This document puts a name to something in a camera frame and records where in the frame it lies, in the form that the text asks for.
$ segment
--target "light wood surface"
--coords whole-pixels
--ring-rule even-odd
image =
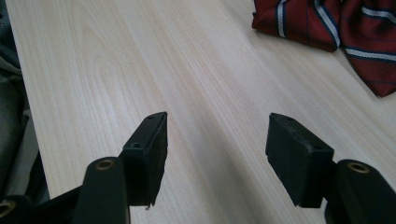
[[[250,28],[251,0],[8,0],[51,197],[169,113],[157,204],[132,223],[324,223],[267,162],[268,116],[299,120],[335,161],[396,186],[396,94],[376,98],[344,53]]]

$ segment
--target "white stripe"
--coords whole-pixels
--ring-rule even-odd
[[[285,37],[285,27],[283,27],[283,5],[285,4],[287,0],[282,0],[280,1],[279,5],[277,5],[277,31],[279,32],[279,35],[282,37]]]
[[[382,17],[383,19],[388,19],[391,22],[396,23],[396,17],[392,13],[387,11],[372,10],[367,7],[362,7],[361,12],[368,16]]]
[[[392,54],[372,53],[372,52],[361,51],[361,50],[357,50],[357,49],[346,49],[346,53],[350,54],[350,55],[362,57],[362,58],[381,59],[381,60],[396,62],[396,55],[392,55]]]
[[[337,47],[340,46],[340,37],[338,36],[337,28],[332,24],[332,20],[330,20],[329,16],[324,11],[323,7],[320,5],[319,0],[315,1],[315,8],[317,9],[319,16],[324,20],[324,23],[329,28],[330,32],[332,33],[332,37],[335,40],[335,44]]]

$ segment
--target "red fabric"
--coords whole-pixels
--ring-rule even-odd
[[[338,44],[378,96],[396,91],[396,1],[255,0],[252,27],[327,51]]]

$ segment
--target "striped necktie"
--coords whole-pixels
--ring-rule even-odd
[[[378,96],[396,91],[396,1],[255,0],[252,27],[306,45],[345,49]]]

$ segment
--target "wooden table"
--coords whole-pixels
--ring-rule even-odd
[[[131,209],[133,223],[324,223],[323,209],[292,205],[267,162],[271,112],[395,189],[396,94],[376,98],[341,50],[255,32],[252,1],[7,6],[51,197],[159,111],[169,113],[162,188],[149,211]]]

